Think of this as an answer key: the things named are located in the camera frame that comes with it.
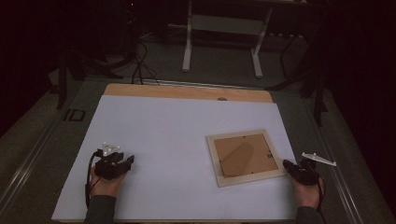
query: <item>white plastic clip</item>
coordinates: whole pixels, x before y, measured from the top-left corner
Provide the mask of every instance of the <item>white plastic clip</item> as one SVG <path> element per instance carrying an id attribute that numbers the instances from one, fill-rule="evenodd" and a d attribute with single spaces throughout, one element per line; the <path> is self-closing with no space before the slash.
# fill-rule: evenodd
<path id="1" fill-rule="evenodd" d="M 336 166 L 337 165 L 337 163 L 335 161 L 331 162 L 331 161 L 328 161 L 328 160 L 325 160 L 325 159 L 321 158 L 320 156 L 317 156 L 317 153 L 305 154 L 303 152 L 302 156 L 304 156 L 304 157 L 306 157 L 308 159 L 311 159 L 313 161 L 319 161 L 319 162 L 326 163 L 326 164 L 329 164 L 329 165 L 332 165 L 332 166 Z"/>
<path id="2" fill-rule="evenodd" d="M 113 154 L 114 152 L 120 150 L 120 146 L 112 146 L 106 142 L 102 144 L 102 150 L 103 150 L 103 156 L 109 156 Z"/>

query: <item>sleeve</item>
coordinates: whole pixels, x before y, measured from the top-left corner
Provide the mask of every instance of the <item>sleeve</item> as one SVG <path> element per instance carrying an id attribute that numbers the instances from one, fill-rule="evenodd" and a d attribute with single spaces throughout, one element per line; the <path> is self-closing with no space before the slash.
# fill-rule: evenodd
<path id="1" fill-rule="evenodd" d="M 299 207 L 297 209 L 296 224 L 322 224 L 322 219 L 313 207 Z"/>
<path id="2" fill-rule="evenodd" d="M 85 217 L 85 224 L 110 224 L 114 223 L 116 198 L 108 195 L 91 197 L 90 207 Z"/>

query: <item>white paper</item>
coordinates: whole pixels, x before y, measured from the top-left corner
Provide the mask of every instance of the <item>white paper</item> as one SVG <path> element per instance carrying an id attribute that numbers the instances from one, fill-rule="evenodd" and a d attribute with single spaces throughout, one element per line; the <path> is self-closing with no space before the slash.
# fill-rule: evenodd
<path id="1" fill-rule="evenodd" d="M 281 159 L 295 162 L 275 104 L 103 96 L 67 177 L 52 219 L 84 219 L 84 185 L 92 153 L 103 142 L 135 155 L 115 219 L 293 219 L 285 177 L 218 188 L 205 137 L 266 129 Z"/>

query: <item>wooden board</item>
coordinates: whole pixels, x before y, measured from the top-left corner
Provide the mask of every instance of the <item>wooden board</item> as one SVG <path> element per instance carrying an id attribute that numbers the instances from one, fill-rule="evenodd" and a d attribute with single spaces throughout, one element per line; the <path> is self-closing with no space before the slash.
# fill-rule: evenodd
<path id="1" fill-rule="evenodd" d="M 180 87 L 180 86 L 149 86 L 132 84 L 109 84 L 105 95 L 119 96 L 143 96 L 163 97 L 180 99 L 202 99 L 228 101 L 272 103 L 272 97 L 268 91 L 252 91 L 226 88 L 206 87 Z"/>

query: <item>floor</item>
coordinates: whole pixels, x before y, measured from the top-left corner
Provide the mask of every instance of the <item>floor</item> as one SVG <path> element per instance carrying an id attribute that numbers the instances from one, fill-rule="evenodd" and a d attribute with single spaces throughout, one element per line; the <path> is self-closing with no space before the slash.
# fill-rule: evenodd
<path id="1" fill-rule="evenodd" d="M 193 34 L 191 69 L 188 73 L 183 72 L 184 37 L 185 31 L 181 29 L 175 30 L 165 42 L 151 34 L 142 38 L 138 53 L 144 58 L 141 69 L 144 84 L 263 90 L 285 80 L 279 55 L 287 38 L 269 35 L 264 39 L 260 53 L 264 77 L 257 79 L 248 43 L 232 46 L 223 42 L 221 36 L 216 40 L 208 39 L 206 33 Z M 303 52 L 302 40 L 290 47 L 285 54 L 288 72 L 299 62 Z M 55 109 L 56 94 L 45 94 L 0 139 L 0 147 L 8 148 L 0 157 L 0 191 L 5 192 L 1 198 L 0 222 L 57 223 L 50 219 L 54 206 L 100 96 L 108 83 L 131 83 L 135 68 L 136 63 L 131 63 L 114 70 L 124 76 L 123 79 L 102 77 L 90 69 L 87 69 L 85 81 L 69 78 L 68 101 L 63 109 Z M 49 75 L 56 82 L 57 71 Z M 134 82 L 140 82 L 140 79 L 136 78 Z M 312 118 L 314 96 L 301 98 L 298 93 L 301 84 L 271 94 L 278 104 L 296 159 L 301 158 L 302 152 L 319 152 L 337 161 L 336 168 L 318 167 L 328 186 L 323 204 L 327 223 L 396 223 L 332 99 L 332 93 L 325 91 L 324 104 L 328 112 L 322 113 L 323 126 L 320 128 Z M 69 108 L 85 110 L 84 120 L 64 120 Z M 34 160 L 27 161 L 27 155 Z M 24 173 L 22 168 L 29 169 Z M 9 185 L 13 183 L 12 179 L 21 183 Z"/>

